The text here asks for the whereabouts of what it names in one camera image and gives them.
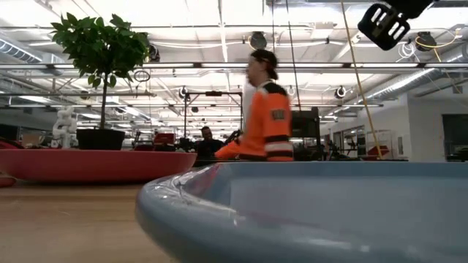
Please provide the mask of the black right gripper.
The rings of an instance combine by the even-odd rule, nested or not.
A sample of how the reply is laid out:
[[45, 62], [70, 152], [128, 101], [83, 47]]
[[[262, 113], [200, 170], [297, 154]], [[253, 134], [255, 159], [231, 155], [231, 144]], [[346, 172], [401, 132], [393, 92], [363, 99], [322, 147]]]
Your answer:
[[394, 48], [410, 30], [405, 18], [414, 19], [435, 0], [384, 0], [372, 4], [358, 23], [358, 29], [382, 50]]

